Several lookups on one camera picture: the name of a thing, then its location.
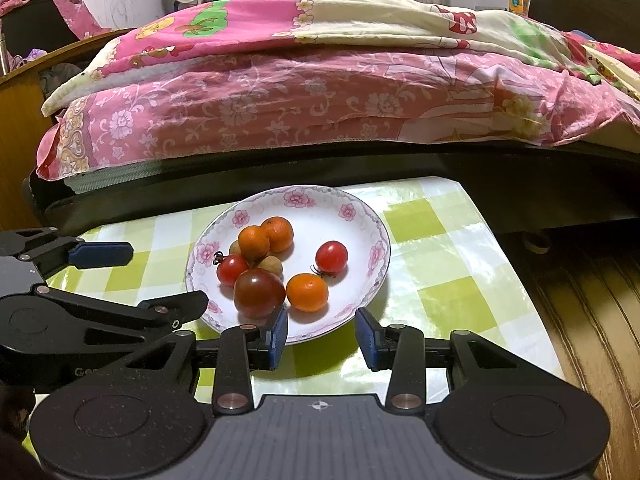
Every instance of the metal screw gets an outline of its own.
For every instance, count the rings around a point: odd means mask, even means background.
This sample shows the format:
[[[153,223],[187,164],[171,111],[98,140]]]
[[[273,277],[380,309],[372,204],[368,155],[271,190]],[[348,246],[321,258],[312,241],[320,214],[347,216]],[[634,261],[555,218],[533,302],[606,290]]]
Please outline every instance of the metal screw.
[[[391,404],[398,410],[412,410],[421,406],[422,400],[414,394],[398,394],[391,398]]]
[[[224,394],[220,395],[216,402],[225,410],[239,410],[249,403],[249,399],[243,394]]]

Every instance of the tomato stem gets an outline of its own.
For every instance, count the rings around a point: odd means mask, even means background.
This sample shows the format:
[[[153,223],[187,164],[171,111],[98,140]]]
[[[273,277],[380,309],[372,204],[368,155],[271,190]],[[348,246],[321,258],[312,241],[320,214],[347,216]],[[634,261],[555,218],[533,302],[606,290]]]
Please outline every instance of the tomato stem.
[[[213,254],[213,261],[211,262],[212,265],[216,266],[222,263],[222,260],[225,259],[225,255],[220,252],[217,251]]]
[[[311,266],[311,270],[313,271],[314,274],[317,274],[321,278],[326,278],[327,276],[331,278],[333,276],[336,276],[336,274],[332,272],[322,272],[322,270],[318,269],[315,265]]]

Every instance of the blue gripper pad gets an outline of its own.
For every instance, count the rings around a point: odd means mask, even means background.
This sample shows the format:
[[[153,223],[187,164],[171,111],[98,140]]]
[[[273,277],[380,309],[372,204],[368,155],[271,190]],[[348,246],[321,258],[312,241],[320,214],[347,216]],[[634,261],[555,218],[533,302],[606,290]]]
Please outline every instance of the blue gripper pad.
[[[370,370],[378,370],[378,350],[374,338],[374,332],[364,314],[358,309],[354,318],[356,341],[360,351]]]
[[[128,242],[87,242],[69,251],[69,264],[76,269],[121,267],[133,258],[133,247]]]
[[[283,308],[271,333],[271,345],[269,346],[269,368],[275,370],[280,364],[280,358],[287,342],[287,310]]]

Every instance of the plastic tablecloth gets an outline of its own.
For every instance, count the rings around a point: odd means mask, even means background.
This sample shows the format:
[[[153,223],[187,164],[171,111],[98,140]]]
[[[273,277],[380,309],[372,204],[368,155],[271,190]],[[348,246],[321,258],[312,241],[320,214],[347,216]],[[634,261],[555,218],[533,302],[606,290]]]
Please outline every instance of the plastic tablecloth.
[[[439,177],[347,186],[382,218],[391,263],[369,305],[382,324],[415,326],[426,337],[456,329],[479,333],[530,362],[562,376],[551,341],[531,300],[479,211],[457,182]],[[136,305],[185,291],[188,254],[204,228],[231,204],[103,226],[87,241],[130,242],[126,267],[68,268],[49,285]],[[185,325],[200,338],[216,337],[201,320]],[[427,370],[427,397],[446,396],[444,370]],[[353,321],[317,340],[287,346],[275,372],[254,372],[255,400],[263,394],[377,393],[384,399],[390,372],[367,369]],[[213,370],[202,370],[196,398],[210,402]]]

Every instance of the red cherry tomato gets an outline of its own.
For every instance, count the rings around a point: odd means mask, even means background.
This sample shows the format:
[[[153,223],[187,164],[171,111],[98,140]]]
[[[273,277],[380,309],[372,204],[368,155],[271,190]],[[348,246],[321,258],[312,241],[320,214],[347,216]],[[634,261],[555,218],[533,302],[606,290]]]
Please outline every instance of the red cherry tomato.
[[[316,253],[316,267],[320,272],[338,274],[347,266],[347,248],[335,240],[324,243]]]
[[[216,274],[220,283],[226,286],[234,286],[238,276],[249,270],[249,264],[240,254],[230,254],[218,266]]]

